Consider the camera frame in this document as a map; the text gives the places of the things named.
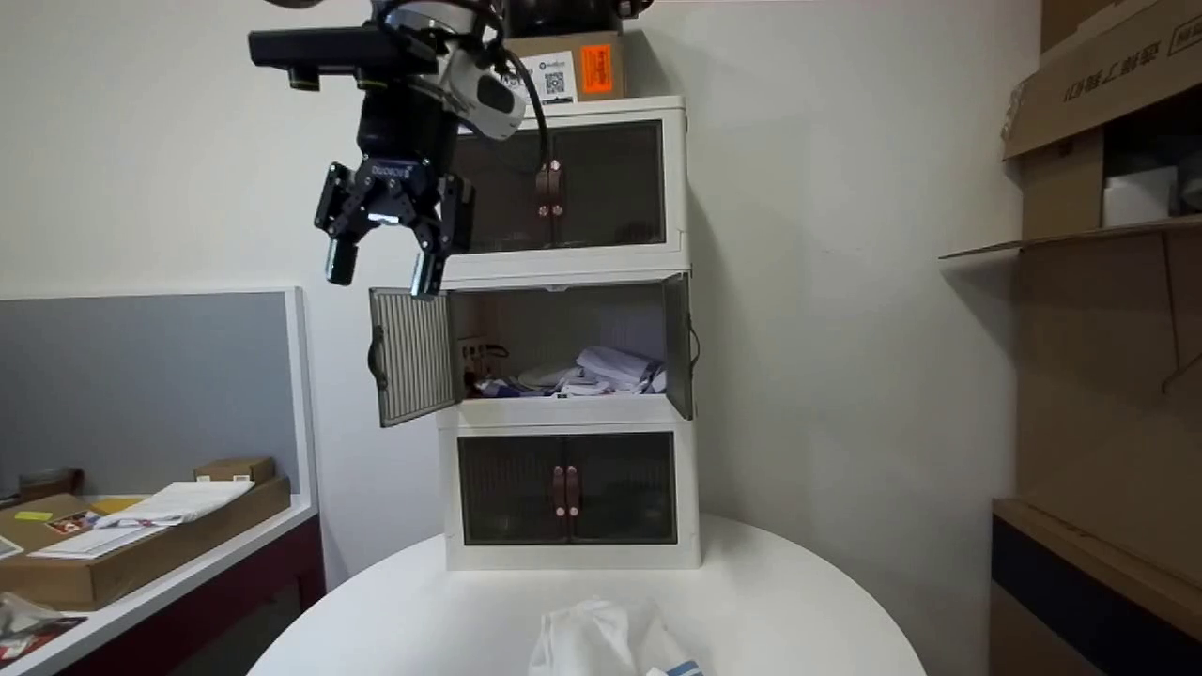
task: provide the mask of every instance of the white plastic bag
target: white plastic bag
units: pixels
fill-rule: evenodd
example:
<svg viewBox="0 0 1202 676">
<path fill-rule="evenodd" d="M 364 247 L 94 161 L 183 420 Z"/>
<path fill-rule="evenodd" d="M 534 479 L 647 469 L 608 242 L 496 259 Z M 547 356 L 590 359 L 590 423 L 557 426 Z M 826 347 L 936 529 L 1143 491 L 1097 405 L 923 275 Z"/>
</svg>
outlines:
<svg viewBox="0 0 1202 676">
<path fill-rule="evenodd" d="M 541 615 L 531 676 L 703 676 L 650 608 L 582 602 Z"/>
</svg>

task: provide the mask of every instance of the shelving unit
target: shelving unit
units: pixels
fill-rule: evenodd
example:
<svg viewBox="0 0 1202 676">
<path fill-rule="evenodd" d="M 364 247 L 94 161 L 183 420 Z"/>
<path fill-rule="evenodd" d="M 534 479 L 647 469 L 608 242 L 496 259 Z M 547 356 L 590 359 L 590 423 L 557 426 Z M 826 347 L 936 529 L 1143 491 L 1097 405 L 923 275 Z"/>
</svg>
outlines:
<svg viewBox="0 0 1202 676">
<path fill-rule="evenodd" d="M 451 410 L 451 568 L 695 568 L 682 106 L 635 91 L 552 106 L 547 122 L 564 221 L 534 211 L 534 122 L 503 147 L 461 137 L 474 251 L 451 255 L 439 299 L 370 287 L 380 423 Z M 637 356 L 661 387 L 564 394 L 518 379 L 580 367 L 595 345 Z"/>
</svg>

